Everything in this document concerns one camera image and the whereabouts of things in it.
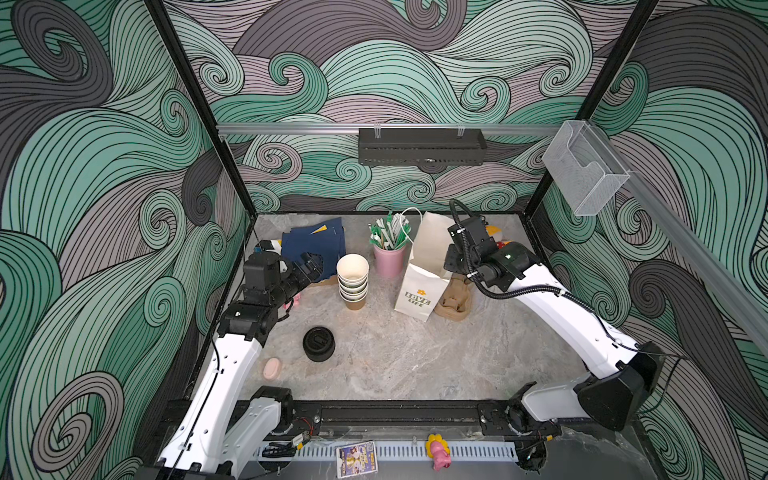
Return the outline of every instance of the pink toy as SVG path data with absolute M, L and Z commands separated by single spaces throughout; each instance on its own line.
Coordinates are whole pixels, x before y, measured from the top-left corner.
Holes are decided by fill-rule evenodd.
M 293 306 L 299 306 L 299 300 L 301 300 L 301 293 L 297 293 L 297 294 L 296 294 L 296 295 L 293 297 Z M 289 305 L 290 305 L 290 300 L 288 300 L 288 303 L 286 303 L 285 305 L 283 305 L 283 308 L 284 308 L 285 310 L 288 310 L 288 306 L 289 306 Z
M 264 378 L 267 380 L 274 380 L 280 376 L 280 370 L 283 368 L 283 364 L 280 359 L 273 357 L 266 361 L 264 366 Z
M 441 468 L 451 466 L 451 449 L 448 443 L 442 439 L 442 435 L 430 435 L 427 439 L 427 455 L 435 460 L 435 472 Z

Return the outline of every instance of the stacked paper cups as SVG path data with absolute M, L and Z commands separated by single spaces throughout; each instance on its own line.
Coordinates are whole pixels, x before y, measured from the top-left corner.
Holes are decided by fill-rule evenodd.
M 351 253 L 339 259 L 336 264 L 339 276 L 339 294 L 350 310 L 360 310 L 366 304 L 368 293 L 368 260 L 362 255 Z

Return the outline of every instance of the pink object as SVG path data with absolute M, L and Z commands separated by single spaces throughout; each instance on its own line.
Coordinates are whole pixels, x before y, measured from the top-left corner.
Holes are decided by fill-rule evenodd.
M 432 453 L 432 458 L 435 460 L 435 472 L 439 472 L 443 467 L 451 466 L 451 456 L 445 453 L 445 449 L 440 442 L 432 442 L 429 444 L 429 451 Z
M 299 306 L 299 300 L 301 300 L 301 293 L 297 293 L 293 296 L 293 306 Z M 288 306 L 290 305 L 290 300 L 288 300 L 288 303 L 283 305 L 283 308 L 285 310 L 288 310 Z
M 280 370 L 283 369 L 283 364 L 280 359 L 273 357 L 266 361 L 264 366 L 264 378 L 267 380 L 274 380 L 280 376 Z
M 402 272 L 402 265 L 406 260 L 405 247 L 399 250 L 383 250 L 374 245 L 373 253 L 376 255 L 376 271 L 380 276 L 393 278 Z

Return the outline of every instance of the white paper bag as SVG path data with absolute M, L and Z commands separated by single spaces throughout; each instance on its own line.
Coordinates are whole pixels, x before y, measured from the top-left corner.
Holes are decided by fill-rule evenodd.
M 448 245 L 453 243 L 448 233 L 453 223 L 451 217 L 424 214 L 395 303 L 398 312 L 426 321 L 437 305 L 451 281 L 451 272 L 442 266 Z

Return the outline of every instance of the yellow object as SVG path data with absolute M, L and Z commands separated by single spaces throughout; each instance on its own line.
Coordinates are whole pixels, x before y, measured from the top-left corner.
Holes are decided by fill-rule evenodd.
M 448 455 L 451 455 L 451 449 L 448 448 L 448 443 L 442 439 L 442 435 L 437 434 L 437 435 L 430 435 L 427 438 L 427 443 L 425 447 L 427 449 L 427 455 L 429 455 L 429 458 L 432 458 L 432 450 L 429 449 L 429 446 L 432 444 L 432 442 L 442 443 L 442 447 L 445 449 L 445 453 L 447 453 Z
M 485 228 L 485 231 L 488 232 L 489 237 L 493 237 L 493 240 L 496 242 L 502 241 L 502 229 L 499 227 L 494 227 L 493 225 L 488 225 Z

